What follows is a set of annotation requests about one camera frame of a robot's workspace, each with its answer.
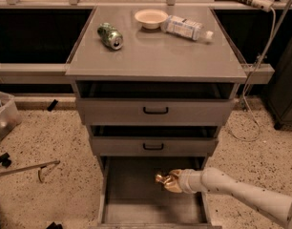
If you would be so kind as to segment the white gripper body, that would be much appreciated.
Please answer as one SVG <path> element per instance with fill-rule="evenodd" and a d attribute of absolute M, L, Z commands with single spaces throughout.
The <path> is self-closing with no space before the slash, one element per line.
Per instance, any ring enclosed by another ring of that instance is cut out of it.
<path fill-rule="evenodd" d="M 178 185 L 185 194 L 202 192 L 204 186 L 201 183 L 201 171 L 185 169 L 178 175 Z"/>

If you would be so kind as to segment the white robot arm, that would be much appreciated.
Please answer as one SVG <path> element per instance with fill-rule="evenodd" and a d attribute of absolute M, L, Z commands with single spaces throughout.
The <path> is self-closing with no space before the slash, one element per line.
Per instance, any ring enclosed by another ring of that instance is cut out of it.
<path fill-rule="evenodd" d="M 292 197 L 240 182 L 210 167 L 202 171 L 172 170 L 161 181 L 173 193 L 207 192 L 228 195 L 259 212 L 284 229 L 292 229 Z"/>

